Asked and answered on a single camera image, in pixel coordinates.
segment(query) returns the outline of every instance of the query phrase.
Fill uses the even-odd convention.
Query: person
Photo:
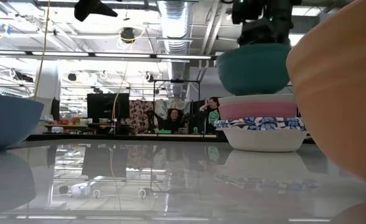
[[[217,97],[209,98],[207,104],[200,107],[200,111],[206,112],[206,133],[214,133],[216,132],[216,128],[214,124],[216,121],[220,120],[219,115],[219,100]]]
[[[188,125],[183,121],[183,112],[176,108],[171,108],[167,112],[167,118],[162,119],[158,114],[153,113],[158,120],[158,128],[166,131],[171,131],[171,133],[177,133],[179,128],[188,128]]]

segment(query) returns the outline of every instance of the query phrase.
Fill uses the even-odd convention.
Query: ventilation duct
[[[166,38],[186,38],[189,34],[189,22],[191,15],[190,2],[184,1],[158,1],[161,13],[162,35]],[[167,40],[164,42],[167,54],[187,54],[189,43],[179,40]],[[169,79],[189,79],[189,65],[182,62],[168,62]],[[174,98],[185,97],[187,85],[171,85]]]

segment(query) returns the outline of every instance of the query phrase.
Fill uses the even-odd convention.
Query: black monitor
[[[88,94],[88,118],[92,118],[94,123],[99,122],[99,118],[111,119],[116,93]],[[115,104],[116,118],[129,118],[129,93],[120,93]]]

